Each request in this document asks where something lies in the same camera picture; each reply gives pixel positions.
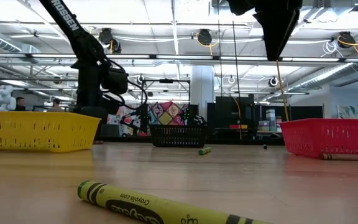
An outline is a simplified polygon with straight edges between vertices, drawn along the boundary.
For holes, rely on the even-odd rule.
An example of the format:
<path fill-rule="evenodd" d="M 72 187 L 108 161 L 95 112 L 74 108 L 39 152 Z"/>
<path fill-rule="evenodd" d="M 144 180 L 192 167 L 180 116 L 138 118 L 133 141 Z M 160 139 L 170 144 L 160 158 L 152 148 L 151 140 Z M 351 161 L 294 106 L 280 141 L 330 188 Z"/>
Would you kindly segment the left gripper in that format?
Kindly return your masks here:
<path fill-rule="evenodd" d="M 107 118 L 108 111 L 102 108 L 100 85 L 110 63 L 91 62 L 78 59 L 73 68 L 78 70 L 78 88 L 76 107 L 80 109 L 80 114 L 95 118 Z"/>

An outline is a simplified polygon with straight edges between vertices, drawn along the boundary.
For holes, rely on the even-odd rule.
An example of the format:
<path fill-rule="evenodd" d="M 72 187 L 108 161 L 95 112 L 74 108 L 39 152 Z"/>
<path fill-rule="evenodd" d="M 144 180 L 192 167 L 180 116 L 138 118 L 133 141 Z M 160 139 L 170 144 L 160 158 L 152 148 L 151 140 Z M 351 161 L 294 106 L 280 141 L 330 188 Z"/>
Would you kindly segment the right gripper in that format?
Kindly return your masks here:
<path fill-rule="evenodd" d="M 300 16 L 303 0 L 227 0 L 230 11 L 243 15 L 254 9 L 262 26 L 268 60 L 278 60 Z"/>

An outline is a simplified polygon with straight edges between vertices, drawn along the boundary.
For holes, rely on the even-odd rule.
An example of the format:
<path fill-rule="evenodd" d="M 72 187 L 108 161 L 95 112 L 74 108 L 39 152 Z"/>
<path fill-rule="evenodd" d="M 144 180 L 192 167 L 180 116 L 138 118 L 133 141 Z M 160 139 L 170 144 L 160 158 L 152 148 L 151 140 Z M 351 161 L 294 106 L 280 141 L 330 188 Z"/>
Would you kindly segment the floral patterned cloth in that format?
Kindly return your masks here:
<path fill-rule="evenodd" d="M 139 131 L 134 131 L 132 128 L 120 124 L 120 120 L 124 115 L 127 115 L 134 110 L 129 109 L 125 106 L 121 106 L 116 114 L 109 114 L 107 119 L 107 124 L 113 124 L 118 126 L 118 135 L 119 137 L 128 137 L 128 136 L 138 136 Z"/>

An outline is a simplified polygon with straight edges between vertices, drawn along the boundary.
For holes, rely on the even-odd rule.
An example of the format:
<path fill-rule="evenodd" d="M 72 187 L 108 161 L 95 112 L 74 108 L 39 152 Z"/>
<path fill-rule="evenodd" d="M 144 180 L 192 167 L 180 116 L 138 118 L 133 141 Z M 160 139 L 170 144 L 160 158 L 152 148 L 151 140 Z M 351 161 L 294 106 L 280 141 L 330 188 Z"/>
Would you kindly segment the person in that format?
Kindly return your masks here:
<path fill-rule="evenodd" d="M 64 112 L 65 110 L 60 107 L 60 100 L 55 98 L 52 102 L 52 107 L 47 112 Z"/>
<path fill-rule="evenodd" d="M 25 111 L 26 106 L 25 106 L 25 98 L 23 97 L 17 97 L 16 98 L 16 111 Z"/>

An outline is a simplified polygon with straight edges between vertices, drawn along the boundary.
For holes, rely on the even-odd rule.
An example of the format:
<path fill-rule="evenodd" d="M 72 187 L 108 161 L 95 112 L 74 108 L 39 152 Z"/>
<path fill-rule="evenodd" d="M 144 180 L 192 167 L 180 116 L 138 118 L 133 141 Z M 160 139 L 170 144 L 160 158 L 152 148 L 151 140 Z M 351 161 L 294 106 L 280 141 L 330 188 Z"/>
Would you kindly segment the yellow plastic basket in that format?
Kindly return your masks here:
<path fill-rule="evenodd" d="M 71 152 L 89 149 L 100 121 L 68 112 L 0 111 L 0 150 Z"/>

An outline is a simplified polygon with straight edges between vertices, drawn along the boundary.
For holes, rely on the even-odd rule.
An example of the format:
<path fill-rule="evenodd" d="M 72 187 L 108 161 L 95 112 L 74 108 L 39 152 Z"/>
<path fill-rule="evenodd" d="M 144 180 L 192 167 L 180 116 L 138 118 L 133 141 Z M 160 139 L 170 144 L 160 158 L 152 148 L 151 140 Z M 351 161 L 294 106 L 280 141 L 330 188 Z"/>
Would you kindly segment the colourful patchwork quilt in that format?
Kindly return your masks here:
<path fill-rule="evenodd" d="M 180 115 L 187 109 L 187 104 L 153 103 L 148 105 L 149 124 L 157 125 L 184 125 Z"/>

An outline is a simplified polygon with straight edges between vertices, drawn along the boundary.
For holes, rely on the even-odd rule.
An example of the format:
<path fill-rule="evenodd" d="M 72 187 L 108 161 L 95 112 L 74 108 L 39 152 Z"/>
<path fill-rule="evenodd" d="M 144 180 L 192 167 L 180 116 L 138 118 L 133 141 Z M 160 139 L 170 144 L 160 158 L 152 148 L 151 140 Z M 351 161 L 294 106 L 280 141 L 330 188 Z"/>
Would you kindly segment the black partition panel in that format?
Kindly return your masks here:
<path fill-rule="evenodd" d="M 274 110 L 275 115 L 286 121 L 285 109 L 283 106 L 256 106 L 255 118 L 258 121 L 267 120 L 267 110 Z M 308 118 L 324 118 L 322 106 L 287 106 L 288 118 L 290 121 Z"/>

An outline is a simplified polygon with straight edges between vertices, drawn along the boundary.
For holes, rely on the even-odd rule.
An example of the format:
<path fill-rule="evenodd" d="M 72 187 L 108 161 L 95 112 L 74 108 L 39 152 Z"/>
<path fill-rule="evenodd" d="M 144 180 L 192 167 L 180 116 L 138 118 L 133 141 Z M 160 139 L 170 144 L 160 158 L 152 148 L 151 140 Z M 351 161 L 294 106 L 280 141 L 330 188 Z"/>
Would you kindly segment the stacked storage boxes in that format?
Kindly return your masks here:
<path fill-rule="evenodd" d="M 260 120 L 258 123 L 259 131 L 269 131 L 269 132 L 278 132 L 281 133 L 282 129 L 280 127 L 280 123 L 282 121 L 280 116 L 275 114 L 274 109 L 268 109 L 266 111 L 266 118 Z"/>

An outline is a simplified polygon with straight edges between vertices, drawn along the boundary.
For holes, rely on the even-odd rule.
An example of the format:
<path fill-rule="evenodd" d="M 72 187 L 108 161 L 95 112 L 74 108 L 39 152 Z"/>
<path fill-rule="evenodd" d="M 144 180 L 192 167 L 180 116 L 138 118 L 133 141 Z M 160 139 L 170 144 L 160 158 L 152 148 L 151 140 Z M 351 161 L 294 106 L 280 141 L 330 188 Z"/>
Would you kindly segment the black plastic basket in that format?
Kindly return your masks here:
<path fill-rule="evenodd" d="M 152 144 L 156 147 L 203 147 L 206 126 L 150 125 Z"/>

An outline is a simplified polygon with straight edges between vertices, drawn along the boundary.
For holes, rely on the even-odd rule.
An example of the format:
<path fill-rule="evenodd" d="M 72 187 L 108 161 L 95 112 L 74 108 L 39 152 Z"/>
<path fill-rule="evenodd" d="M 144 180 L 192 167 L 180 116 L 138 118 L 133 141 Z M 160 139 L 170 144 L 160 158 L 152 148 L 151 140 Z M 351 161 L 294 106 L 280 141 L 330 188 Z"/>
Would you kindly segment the black cabinet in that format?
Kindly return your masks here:
<path fill-rule="evenodd" d="M 215 127 L 236 133 L 240 139 L 252 139 L 255 134 L 254 96 L 217 96 L 215 104 Z M 231 124 L 247 124 L 247 129 L 230 129 Z"/>

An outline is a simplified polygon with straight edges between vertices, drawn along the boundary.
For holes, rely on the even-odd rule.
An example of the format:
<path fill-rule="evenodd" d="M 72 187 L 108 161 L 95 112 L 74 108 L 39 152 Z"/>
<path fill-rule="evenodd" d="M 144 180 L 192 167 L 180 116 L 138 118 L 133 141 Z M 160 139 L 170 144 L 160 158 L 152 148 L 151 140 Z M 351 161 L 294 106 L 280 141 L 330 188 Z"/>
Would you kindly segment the white column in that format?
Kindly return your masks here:
<path fill-rule="evenodd" d="M 213 66 L 197 65 L 191 70 L 190 101 L 198 106 L 198 114 L 206 117 L 207 103 L 214 102 Z"/>

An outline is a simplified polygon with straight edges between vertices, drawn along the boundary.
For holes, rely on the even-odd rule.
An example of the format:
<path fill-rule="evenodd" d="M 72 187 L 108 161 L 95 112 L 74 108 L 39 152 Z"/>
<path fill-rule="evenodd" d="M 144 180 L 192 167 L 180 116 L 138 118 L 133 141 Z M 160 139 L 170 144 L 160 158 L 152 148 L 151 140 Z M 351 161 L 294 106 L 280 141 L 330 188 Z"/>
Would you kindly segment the ceiling light bar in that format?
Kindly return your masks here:
<path fill-rule="evenodd" d="M 30 53 L 3 53 L 0 58 L 76 58 L 75 54 L 30 54 Z M 222 60 L 267 62 L 267 57 L 257 56 L 217 56 L 217 55 L 134 55 L 134 54 L 110 54 L 110 59 L 151 59 L 151 60 Z M 311 63 L 358 63 L 358 58 L 324 58 L 324 57 L 279 57 L 279 62 L 311 62 Z"/>

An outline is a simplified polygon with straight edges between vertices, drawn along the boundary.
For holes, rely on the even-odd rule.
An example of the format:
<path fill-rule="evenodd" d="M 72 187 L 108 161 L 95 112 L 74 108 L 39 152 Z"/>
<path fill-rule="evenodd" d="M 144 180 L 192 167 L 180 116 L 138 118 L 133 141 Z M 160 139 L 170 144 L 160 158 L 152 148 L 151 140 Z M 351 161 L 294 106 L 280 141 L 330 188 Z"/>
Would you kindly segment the red plastic basket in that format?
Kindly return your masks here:
<path fill-rule="evenodd" d="M 320 154 L 358 154 L 358 119 L 300 119 L 280 127 L 289 153 L 315 159 Z"/>

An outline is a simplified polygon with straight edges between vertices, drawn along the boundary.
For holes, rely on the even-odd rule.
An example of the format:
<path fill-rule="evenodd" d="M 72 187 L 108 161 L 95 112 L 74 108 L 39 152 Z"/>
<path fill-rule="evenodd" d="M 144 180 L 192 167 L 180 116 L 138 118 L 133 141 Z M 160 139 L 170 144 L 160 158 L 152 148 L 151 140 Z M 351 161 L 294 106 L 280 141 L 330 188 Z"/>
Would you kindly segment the black aluminium table frame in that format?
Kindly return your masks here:
<path fill-rule="evenodd" d="M 104 142 L 136 142 L 136 143 L 152 143 L 151 137 L 102 137 L 96 136 L 95 140 Z M 223 145 L 268 145 L 268 146 L 284 146 L 284 140 L 281 139 L 206 139 L 205 144 L 223 144 Z"/>

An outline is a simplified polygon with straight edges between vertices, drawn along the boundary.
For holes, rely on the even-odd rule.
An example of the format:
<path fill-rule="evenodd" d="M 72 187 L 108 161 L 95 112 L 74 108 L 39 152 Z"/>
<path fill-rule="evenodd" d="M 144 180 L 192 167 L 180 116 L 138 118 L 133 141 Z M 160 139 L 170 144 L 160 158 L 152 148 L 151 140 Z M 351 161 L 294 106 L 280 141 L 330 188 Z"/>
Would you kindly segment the black metal frame stand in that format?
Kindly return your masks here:
<path fill-rule="evenodd" d="M 155 92 L 155 90 L 151 90 L 150 92 L 147 92 L 146 91 L 146 83 L 147 82 L 150 82 L 149 86 L 151 86 L 154 82 L 165 83 L 165 84 L 179 83 L 180 85 L 182 85 L 182 83 L 187 83 L 189 88 L 188 89 L 186 89 L 185 87 L 183 87 L 183 88 L 188 94 L 188 100 L 187 101 L 181 101 L 181 100 L 175 100 L 175 99 L 173 99 L 173 100 L 167 100 L 167 99 L 153 100 L 151 93 Z M 174 103 L 187 104 L 188 105 L 187 109 L 180 115 L 181 119 L 184 121 L 184 125 L 186 124 L 185 116 L 188 115 L 188 112 L 190 109 L 190 81 L 189 80 L 172 80 L 172 79 L 168 79 L 168 78 L 159 79 L 159 80 L 142 80 L 141 90 L 142 90 L 141 106 L 146 106 L 147 109 L 149 108 L 148 107 L 149 104 L 164 103 L 164 102 L 168 102 L 168 101 L 172 101 Z M 149 133 L 149 127 L 148 127 L 148 131 L 146 133 L 139 131 L 139 134 L 141 136 L 146 136 L 146 135 L 148 135 L 148 133 Z"/>

